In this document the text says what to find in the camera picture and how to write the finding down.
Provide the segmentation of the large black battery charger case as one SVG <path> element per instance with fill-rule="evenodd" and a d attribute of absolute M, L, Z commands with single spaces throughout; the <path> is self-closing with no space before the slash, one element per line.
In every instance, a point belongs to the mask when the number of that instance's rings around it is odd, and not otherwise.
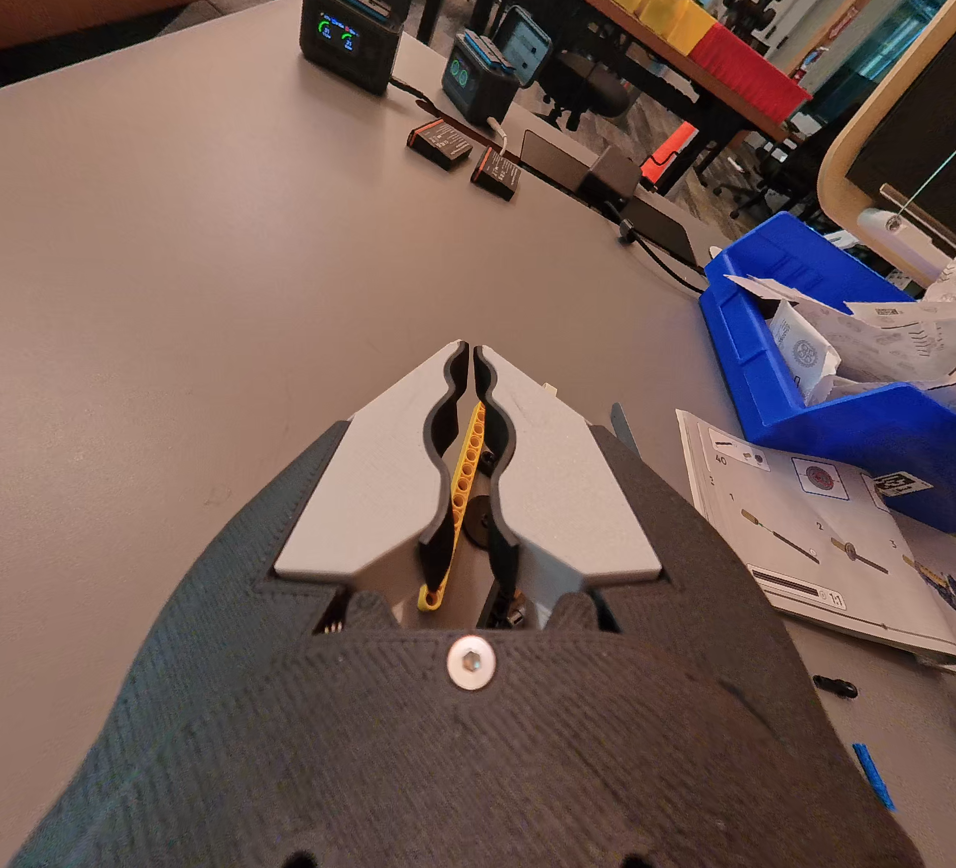
<path fill-rule="evenodd" d="M 390 81 L 412 0 L 303 0 L 305 58 L 381 96 Z"/>

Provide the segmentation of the black office chair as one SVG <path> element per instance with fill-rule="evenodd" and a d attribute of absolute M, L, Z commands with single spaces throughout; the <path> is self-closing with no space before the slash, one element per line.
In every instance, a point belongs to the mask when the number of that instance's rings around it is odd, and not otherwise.
<path fill-rule="evenodd" d="M 572 51 L 553 55 L 537 76 L 545 102 L 552 105 L 547 114 L 537 116 L 553 127 L 564 112 L 569 114 L 566 130 L 575 132 L 587 112 L 614 120 L 631 107 L 628 89 L 614 73 Z"/>

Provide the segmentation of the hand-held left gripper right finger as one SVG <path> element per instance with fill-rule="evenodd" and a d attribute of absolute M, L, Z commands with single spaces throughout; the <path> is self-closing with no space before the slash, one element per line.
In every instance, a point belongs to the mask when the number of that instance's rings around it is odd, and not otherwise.
<path fill-rule="evenodd" d="M 655 580 L 662 563 L 592 426 L 495 350 L 473 350 L 489 481 L 487 554 L 501 619 L 516 591 L 552 612 L 564 595 Z"/>

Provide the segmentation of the dark grey desk flap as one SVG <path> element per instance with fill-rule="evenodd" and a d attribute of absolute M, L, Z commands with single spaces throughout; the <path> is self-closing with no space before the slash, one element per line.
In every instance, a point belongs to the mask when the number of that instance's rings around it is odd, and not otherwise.
<path fill-rule="evenodd" d="M 628 244 L 651 242 L 680 263 L 703 269 L 696 260 L 683 225 L 644 200 L 633 197 L 623 206 L 618 228 L 622 240 Z"/>
<path fill-rule="evenodd" d="M 519 163 L 542 181 L 575 196 L 589 173 L 588 164 L 560 149 L 538 133 L 524 133 Z"/>

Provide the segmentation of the small black battery charger case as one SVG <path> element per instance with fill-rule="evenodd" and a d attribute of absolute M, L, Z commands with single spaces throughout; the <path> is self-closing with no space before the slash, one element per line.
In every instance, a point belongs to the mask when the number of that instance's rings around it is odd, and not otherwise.
<path fill-rule="evenodd" d="M 523 7 L 511 5 L 494 36 L 457 33 L 442 89 L 468 123 L 503 123 L 517 91 L 529 88 L 553 52 L 552 39 Z"/>

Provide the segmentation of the blue lego piece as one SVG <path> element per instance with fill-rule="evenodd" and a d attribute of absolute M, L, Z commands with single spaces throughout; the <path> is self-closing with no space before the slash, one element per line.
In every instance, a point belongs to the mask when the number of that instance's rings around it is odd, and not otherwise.
<path fill-rule="evenodd" d="M 857 762 L 870 787 L 874 790 L 880 803 L 889 812 L 896 812 L 896 804 L 890 794 L 885 780 L 878 770 L 876 762 L 868 746 L 864 743 L 852 743 L 852 750 Z"/>

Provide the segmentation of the dark partition with wooden frame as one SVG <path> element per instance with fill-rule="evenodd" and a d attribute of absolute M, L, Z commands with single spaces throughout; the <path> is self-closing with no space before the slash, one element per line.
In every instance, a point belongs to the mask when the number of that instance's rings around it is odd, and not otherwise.
<path fill-rule="evenodd" d="M 948 0 L 830 146 L 819 204 L 926 288 L 954 260 L 955 0 Z"/>

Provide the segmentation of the blue storage bin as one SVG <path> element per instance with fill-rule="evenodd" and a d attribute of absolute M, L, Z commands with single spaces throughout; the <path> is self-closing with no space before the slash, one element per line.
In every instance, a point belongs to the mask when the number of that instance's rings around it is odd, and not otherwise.
<path fill-rule="evenodd" d="M 843 298 L 912 299 L 786 211 L 726 247 L 705 273 L 701 312 L 745 438 L 875 477 L 909 474 L 929 489 L 892 495 L 891 508 L 954 533 L 954 412 L 903 383 L 806 407 L 756 297 L 729 277 L 769 278 L 841 311 Z"/>

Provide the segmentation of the crumpled white paper bags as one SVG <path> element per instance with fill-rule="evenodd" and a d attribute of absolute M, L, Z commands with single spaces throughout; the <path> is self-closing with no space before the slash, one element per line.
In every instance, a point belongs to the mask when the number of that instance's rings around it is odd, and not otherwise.
<path fill-rule="evenodd" d="M 954 410 L 954 302 L 851 301 L 842 312 L 770 279 L 728 278 L 778 300 L 769 330 L 806 406 L 902 382 Z"/>

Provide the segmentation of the wide red bin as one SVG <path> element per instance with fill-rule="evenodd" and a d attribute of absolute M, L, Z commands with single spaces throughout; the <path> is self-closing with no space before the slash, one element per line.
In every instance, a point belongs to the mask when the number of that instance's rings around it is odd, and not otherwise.
<path fill-rule="evenodd" d="M 720 23 L 711 25 L 690 50 L 689 58 L 775 124 L 812 99 L 798 82 Z"/>

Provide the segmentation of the lego instruction booklet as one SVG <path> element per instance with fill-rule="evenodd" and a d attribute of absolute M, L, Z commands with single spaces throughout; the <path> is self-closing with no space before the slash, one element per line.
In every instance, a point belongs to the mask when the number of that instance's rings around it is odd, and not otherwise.
<path fill-rule="evenodd" d="M 758 448 L 676 412 L 693 502 L 785 614 L 954 671 L 954 536 L 865 471 Z"/>

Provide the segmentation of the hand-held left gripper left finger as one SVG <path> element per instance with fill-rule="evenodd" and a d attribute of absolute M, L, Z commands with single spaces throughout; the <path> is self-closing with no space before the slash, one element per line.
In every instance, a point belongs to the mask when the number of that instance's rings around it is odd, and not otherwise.
<path fill-rule="evenodd" d="M 356 411 L 296 520 L 276 575 L 355 591 L 417 592 L 451 558 L 444 454 L 470 348 L 452 341 Z"/>

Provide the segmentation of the red orange object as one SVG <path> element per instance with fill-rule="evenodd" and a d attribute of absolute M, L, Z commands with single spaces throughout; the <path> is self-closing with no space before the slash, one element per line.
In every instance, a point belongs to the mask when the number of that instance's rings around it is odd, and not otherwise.
<path fill-rule="evenodd" d="M 672 161 L 681 153 L 698 130 L 689 122 L 681 125 L 643 161 L 640 166 L 641 184 L 654 188 Z"/>

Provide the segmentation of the black power adapter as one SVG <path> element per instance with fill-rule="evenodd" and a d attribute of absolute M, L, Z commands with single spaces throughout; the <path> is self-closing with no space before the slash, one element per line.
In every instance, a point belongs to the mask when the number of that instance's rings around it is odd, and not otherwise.
<path fill-rule="evenodd" d="M 609 144 L 584 174 L 577 196 L 594 207 L 610 204 L 621 208 L 634 197 L 641 177 L 640 165 Z"/>

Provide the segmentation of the long yellow lego beam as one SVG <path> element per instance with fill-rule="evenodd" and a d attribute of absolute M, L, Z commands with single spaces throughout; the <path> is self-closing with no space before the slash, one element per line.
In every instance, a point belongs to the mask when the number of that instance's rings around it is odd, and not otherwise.
<path fill-rule="evenodd" d="M 472 493 L 472 485 L 477 474 L 480 458 L 483 454 L 484 420 L 484 403 L 479 401 L 472 411 L 466 438 L 462 445 L 457 466 L 451 480 L 450 489 L 453 522 L 452 558 L 454 558 L 457 549 L 465 512 Z M 451 563 L 448 564 L 443 579 L 436 590 L 430 590 L 426 584 L 420 587 L 417 600 L 417 608 L 420 612 L 435 612 L 442 606 L 450 572 Z"/>

